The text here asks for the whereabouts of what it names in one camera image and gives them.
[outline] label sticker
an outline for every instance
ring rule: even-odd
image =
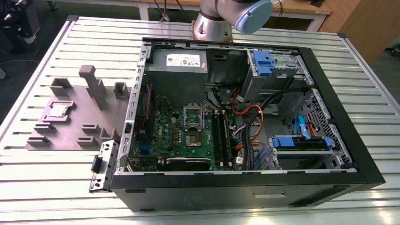
[[[200,67],[200,55],[168,54],[167,66],[169,67]]]
[[[236,163],[243,164],[243,158],[241,157],[236,157]]]
[[[237,101],[240,101],[240,102],[243,102],[243,100],[244,100],[244,98],[243,98],[240,95],[237,95],[236,99],[237,99]]]

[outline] power supply label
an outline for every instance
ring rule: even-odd
[[[169,67],[200,67],[200,55],[168,54],[167,66]]]

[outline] motherboard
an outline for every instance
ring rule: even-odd
[[[152,141],[137,142],[129,158],[132,170],[163,171],[165,164],[176,171],[233,170],[233,128],[235,115],[225,112],[203,112],[196,106],[157,110]]]

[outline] ram slot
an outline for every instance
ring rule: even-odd
[[[225,113],[223,112],[223,114],[219,114],[219,132],[220,132],[220,151],[221,151],[221,155],[223,155],[223,162],[224,165],[228,165],[228,151],[229,149],[227,148],[228,145],[228,141],[229,137],[225,131],[225,117],[224,117]]]
[[[211,122],[212,122],[212,138],[213,138],[213,159],[216,165],[223,162],[223,156],[221,156],[221,150],[220,150],[220,130],[219,130],[219,115],[215,113],[211,117]]]
[[[224,119],[224,135],[225,135],[225,143],[227,143],[227,158],[225,158],[225,165],[228,165],[228,162],[231,162],[231,157],[232,157],[232,153],[231,153],[231,135],[229,135],[229,126],[228,126],[228,116],[224,113],[223,115],[223,119]]]

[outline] slotted metal table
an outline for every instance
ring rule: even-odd
[[[0,127],[0,223],[397,224],[400,107],[347,38],[261,29],[235,42],[309,47],[329,78],[387,184],[307,208],[133,213],[113,193],[88,193],[92,151],[28,151],[33,125],[56,77],[84,85],[83,64],[104,85],[135,76],[143,37],[191,39],[191,24],[79,17],[67,21]]]

